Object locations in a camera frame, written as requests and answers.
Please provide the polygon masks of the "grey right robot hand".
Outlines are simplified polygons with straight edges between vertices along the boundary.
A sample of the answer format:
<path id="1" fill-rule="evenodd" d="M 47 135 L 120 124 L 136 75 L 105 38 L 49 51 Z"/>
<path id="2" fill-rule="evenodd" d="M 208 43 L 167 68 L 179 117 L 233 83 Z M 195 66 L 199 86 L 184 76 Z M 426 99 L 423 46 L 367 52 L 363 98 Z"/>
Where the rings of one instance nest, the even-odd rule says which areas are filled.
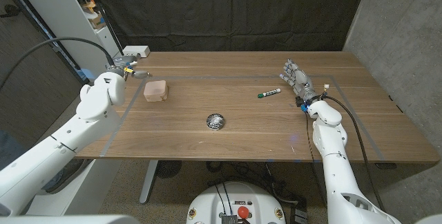
<path id="1" fill-rule="evenodd" d="M 283 73 L 280 74 L 280 78 L 292 87 L 298 106 L 310 105 L 318 99 L 312 80 L 296 63 L 288 59 L 282 69 Z"/>

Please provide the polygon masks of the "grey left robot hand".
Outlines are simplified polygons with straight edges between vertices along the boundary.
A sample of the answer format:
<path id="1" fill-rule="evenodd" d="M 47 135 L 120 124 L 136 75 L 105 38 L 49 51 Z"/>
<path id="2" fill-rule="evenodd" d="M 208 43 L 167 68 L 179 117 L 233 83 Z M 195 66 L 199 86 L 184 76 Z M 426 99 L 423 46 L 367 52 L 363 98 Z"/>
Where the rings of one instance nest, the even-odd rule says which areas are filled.
<path id="1" fill-rule="evenodd" d="M 128 76 L 136 79 L 152 77 L 148 71 L 141 71 L 135 68 L 140 58 L 141 56 L 139 54 L 113 58 L 113 65 L 109 65 L 106 71 L 116 73 L 122 76 L 125 80 L 127 80 Z"/>

